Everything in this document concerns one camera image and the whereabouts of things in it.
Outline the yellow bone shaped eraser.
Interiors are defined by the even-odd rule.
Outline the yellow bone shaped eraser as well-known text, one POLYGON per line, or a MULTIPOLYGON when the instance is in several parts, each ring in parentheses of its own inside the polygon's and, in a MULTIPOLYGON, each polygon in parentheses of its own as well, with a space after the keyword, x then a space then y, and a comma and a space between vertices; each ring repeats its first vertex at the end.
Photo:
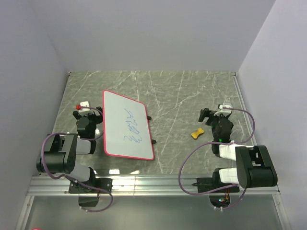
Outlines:
POLYGON ((195 132, 192 132, 191 136, 193 139, 198 139, 202 134, 204 134, 204 130, 200 127, 195 132))

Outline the pink framed whiteboard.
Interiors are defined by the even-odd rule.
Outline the pink framed whiteboard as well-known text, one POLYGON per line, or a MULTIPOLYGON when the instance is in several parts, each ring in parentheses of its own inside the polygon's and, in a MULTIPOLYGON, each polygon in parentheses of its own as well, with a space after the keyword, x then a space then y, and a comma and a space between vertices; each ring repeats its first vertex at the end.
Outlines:
POLYGON ((144 103, 104 90, 104 151, 113 157, 152 161, 154 148, 144 103))

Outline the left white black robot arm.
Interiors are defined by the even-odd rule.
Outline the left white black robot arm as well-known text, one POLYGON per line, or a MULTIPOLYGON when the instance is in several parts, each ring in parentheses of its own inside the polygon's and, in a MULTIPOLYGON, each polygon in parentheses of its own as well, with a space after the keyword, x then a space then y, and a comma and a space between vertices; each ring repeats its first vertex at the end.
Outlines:
POLYGON ((73 116, 77 133, 47 135, 36 160, 36 169, 55 180, 65 177, 73 186, 79 184, 81 189, 91 193, 97 187, 94 170, 78 163, 76 156, 94 154, 96 140, 103 135, 102 132, 99 136, 95 134, 97 125, 103 122, 103 109, 79 104, 73 116))

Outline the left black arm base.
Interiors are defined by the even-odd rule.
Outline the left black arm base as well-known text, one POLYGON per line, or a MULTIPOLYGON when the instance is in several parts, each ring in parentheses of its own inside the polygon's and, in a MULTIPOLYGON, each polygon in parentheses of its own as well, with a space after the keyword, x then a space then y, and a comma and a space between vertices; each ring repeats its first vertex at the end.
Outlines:
MULTIPOLYGON (((112 190, 112 183, 113 183, 113 180, 110 178, 98 178, 93 181, 84 182, 84 184, 87 186, 104 189, 108 192, 111 192, 112 190)), ((69 194, 94 194, 94 193, 101 193, 101 191, 97 191, 95 189, 92 189, 84 185, 81 185, 79 183, 71 181, 68 193, 69 194)))

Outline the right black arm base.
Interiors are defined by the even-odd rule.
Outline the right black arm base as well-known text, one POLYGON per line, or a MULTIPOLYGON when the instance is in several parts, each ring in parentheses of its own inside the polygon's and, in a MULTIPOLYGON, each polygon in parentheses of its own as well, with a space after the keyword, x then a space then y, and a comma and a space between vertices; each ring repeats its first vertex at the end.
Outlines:
MULTIPOLYGON (((197 187, 197 191, 198 193, 202 193, 202 192, 207 192, 213 189, 217 189, 220 187, 224 187, 224 186, 228 186, 231 184, 225 184, 220 182, 218 179, 214 179, 211 177, 199 177, 196 179, 196 182, 192 184, 192 186, 197 187)), ((234 186, 234 187, 230 187, 230 188, 225 188, 219 191, 215 191, 216 193, 222 193, 222 192, 226 192, 229 191, 231 193, 237 193, 240 191, 238 186, 234 186)))

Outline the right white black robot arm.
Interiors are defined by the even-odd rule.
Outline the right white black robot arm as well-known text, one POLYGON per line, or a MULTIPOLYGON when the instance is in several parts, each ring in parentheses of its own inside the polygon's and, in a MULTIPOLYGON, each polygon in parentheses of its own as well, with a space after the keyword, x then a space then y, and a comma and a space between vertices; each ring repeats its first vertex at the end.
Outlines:
POLYGON ((251 140, 253 133, 244 141, 231 140, 230 135, 234 124, 229 117, 233 111, 248 114, 255 128, 255 120, 251 113, 243 109, 232 108, 230 105, 220 105, 217 111, 204 108, 198 119, 199 122, 207 119, 205 124, 211 127, 213 141, 209 144, 212 146, 213 154, 219 158, 236 162, 236 167, 233 169, 218 170, 219 175, 212 179, 213 189, 221 192, 229 184, 238 184, 243 188, 276 186, 278 176, 267 147, 244 145, 251 140))

